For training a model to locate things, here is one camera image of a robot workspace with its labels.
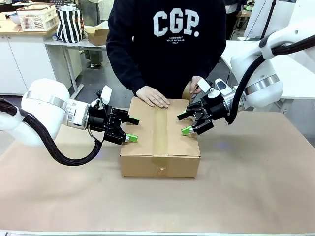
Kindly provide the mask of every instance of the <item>striped bag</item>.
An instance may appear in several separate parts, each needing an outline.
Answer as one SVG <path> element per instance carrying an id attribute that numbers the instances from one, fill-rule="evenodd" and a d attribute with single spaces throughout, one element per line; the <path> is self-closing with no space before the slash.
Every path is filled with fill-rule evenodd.
<path id="1" fill-rule="evenodd" d="M 57 36 L 64 43 L 77 43 L 84 38 L 82 13 L 75 11 L 58 11 L 59 24 Z"/>

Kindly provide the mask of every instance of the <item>black cable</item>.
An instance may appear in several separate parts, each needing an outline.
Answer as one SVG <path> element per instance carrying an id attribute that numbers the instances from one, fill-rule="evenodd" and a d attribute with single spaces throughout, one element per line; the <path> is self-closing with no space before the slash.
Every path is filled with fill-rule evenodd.
<path id="1" fill-rule="evenodd" d="M 268 29 L 268 26 L 269 26 L 269 23 L 270 23 L 270 20 L 271 20 L 272 13 L 274 12 L 274 9 L 275 9 L 275 6 L 276 6 L 276 2 L 277 2 L 277 0 L 273 0 L 273 2 L 271 4 L 271 8 L 270 8 L 270 11 L 269 11 L 269 14 L 268 14 L 268 18 L 267 18 L 264 30 L 262 31 L 262 35 L 261 35 L 260 39 L 263 39 L 265 37 L 265 35 L 266 35 L 267 29 Z"/>
<path id="2" fill-rule="evenodd" d="M 107 115 L 107 112 L 106 112 L 106 109 L 105 109 L 105 104 L 103 103 L 103 99 L 102 99 L 102 98 L 100 98 L 100 102 L 101 102 L 102 107 L 103 107 L 103 110 L 104 110 L 104 112 L 105 112 L 105 116 L 106 116 L 106 119 L 107 119 L 107 123 L 109 123 L 109 117 L 108 117 L 108 115 Z M 105 132 L 104 132 L 104 138 L 103 138 L 102 143 L 105 141 L 107 132 L 108 132 L 108 126 L 106 127 L 106 130 L 105 130 Z"/>
<path id="3" fill-rule="evenodd" d="M 230 111 L 230 115 L 227 117 L 226 121 L 228 122 L 228 124 L 232 124 L 236 118 L 237 115 L 237 110 L 238 110 L 238 104 L 241 100 L 242 94 L 246 88 L 246 85 L 248 83 L 248 81 L 250 80 L 252 74 L 254 73 L 254 71 L 265 61 L 264 57 L 261 55 L 259 56 L 250 66 L 249 68 L 246 70 L 244 76 L 242 77 L 242 80 L 240 81 L 234 98 L 233 98 L 233 102 L 232 102 L 232 108 Z"/>
<path id="4" fill-rule="evenodd" d="M 0 112 L 5 112 L 11 116 L 14 116 L 17 113 L 17 108 L 10 102 L 0 98 Z M 86 157 L 81 159 L 67 158 L 59 151 L 58 147 L 56 146 L 54 140 L 50 136 L 46 127 L 33 114 L 26 113 L 22 109 L 20 109 L 20 113 L 25 115 L 23 122 L 28 124 L 39 135 L 40 139 L 46 146 L 49 154 L 60 164 L 66 166 L 84 165 L 93 160 L 102 147 L 102 142 L 100 142 L 99 140 L 95 140 L 95 146 L 93 150 Z"/>
<path id="5" fill-rule="evenodd" d="M 263 8 L 264 8 L 264 6 L 265 6 L 265 4 L 266 4 L 266 1 L 267 1 L 267 0 L 265 0 L 265 2 L 264 2 L 264 4 L 263 4 L 263 6 L 261 7 L 261 10 L 259 11 L 258 16 L 257 16 L 257 18 L 255 19 L 255 22 L 254 22 L 254 24 L 252 25 L 252 28 L 251 28 L 251 30 L 249 31 L 249 34 L 247 35 L 247 37 L 246 37 L 245 41 L 247 40 L 248 36 L 250 35 L 250 32 L 252 31 L 253 27 L 255 26 L 256 21 L 258 20 L 258 18 L 259 18 L 259 16 L 260 16 L 260 14 L 261 14 L 261 11 L 263 10 Z"/>
<path id="6" fill-rule="evenodd" d="M 280 46 L 277 48 L 272 49 L 272 54 L 275 56 L 278 55 L 288 55 L 292 53 L 297 53 L 299 51 L 311 48 L 315 46 L 315 35 L 312 35 L 306 39 L 303 39 L 297 43 L 287 45 L 287 46 Z"/>
<path id="7" fill-rule="evenodd" d="M 230 71 L 230 73 L 227 76 L 227 79 L 226 79 L 226 82 L 225 82 L 226 84 L 227 84 L 228 80 L 230 79 L 230 76 L 231 76 L 231 71 Z"/>

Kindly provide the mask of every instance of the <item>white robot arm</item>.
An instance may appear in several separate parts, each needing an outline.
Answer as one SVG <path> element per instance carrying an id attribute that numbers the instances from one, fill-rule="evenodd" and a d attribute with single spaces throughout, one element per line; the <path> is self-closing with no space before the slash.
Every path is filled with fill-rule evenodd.
<path id="1" fill-rule="evenodd" d="M 98 92 L 92 104 L 72 100 L 64 84 L 49 79 L 36 80 L 22 98 L 22 108 L 0 98 L 0 130 L 29 146 L 45 145 L 51 156 L 61 164 L 83 165 L 91 161 L 100 151 L 103 141 L 116 144 L 136 142 L 137 137 L 126 134 L 121 129 L 123 122 L 138 124 L 127 111 L 108 106 L 112 90 L 105 86 Z M 85 130 L 95 141 L 92 152 L 82 158 L 72 160 L 62 155 L 54 143 L 61 124 Z M 99 141 L 93 131 L 104 132 Z"/>
<path id="2" fill-rule="evenodd" d="M 315 18 L 277 31 L 259 42 L 244 48 L 242 54 L 231 59 L 232 72 L 239 85 L 230 88 L 222 79 L 216 80 L 217 89 L 200 80 L 198 85 L 209 94 L 201 101 L 187 106 L 178 119 L 194 116 L 192 126 L 182 130 L 202 134 L 214 127 L 212 121 L 225 118 L 232 124 L 239 111 L 247 107 L 261 108 L 277 102 L 283 92 L 283 82 L 279 80 L 270 62 L 278 55 L 287 55 L 304 50 L 315 61 Z"/>

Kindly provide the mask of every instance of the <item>small cardboard box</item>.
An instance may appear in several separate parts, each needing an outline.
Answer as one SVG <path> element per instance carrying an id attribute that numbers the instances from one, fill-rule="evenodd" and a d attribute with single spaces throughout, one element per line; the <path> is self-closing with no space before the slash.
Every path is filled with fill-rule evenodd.
<path id="1" fill-rule="evenodd" d="M 88 35 L 88 41 L 95 46 L 102 46 L 106 44 L 109 29 L 104 29 L 99 26 L 85 28 Z"/>
<path id="2" fill-rule="evenodd" d="M 178 120 L 189 104 L 170 99 L 167 109 L 150 107 L 137 97 L 131 101 L 129 114 L 140 119 L 139 125 L 127 124 L 126 133 L 137 135 L 138 142 L 122 146 L 120 161 L 123 176 L 187 177 L 197 175 L 200 151 L 194 135 L 183 136 L 181 130 L 192 120 Z"/>

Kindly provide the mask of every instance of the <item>white cabinet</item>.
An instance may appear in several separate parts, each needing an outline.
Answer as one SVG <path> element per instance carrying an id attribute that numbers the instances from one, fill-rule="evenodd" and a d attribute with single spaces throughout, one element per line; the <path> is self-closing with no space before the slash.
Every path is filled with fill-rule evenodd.
<path id="1" fill-rule="evenodd" d="M 62 47 L 44 44 L 38 35 L 0 35 L 0 94 L 21 95 L 38 79 L 47 78 L 71 87 Z M 78 50 L 70 50 L 75 76 L 82 71 Z"/>
<path id="2" fill-rule="evenodd" d="M 7 38 L 27 88 L 38 79 L 56 80 L 42 37 L 12 35 Z"/>
<path id="3" fill-rule="evenodd" d="M 8 39 L 0 35 L 0 94 L 24 94 L 26 91 Z"/>

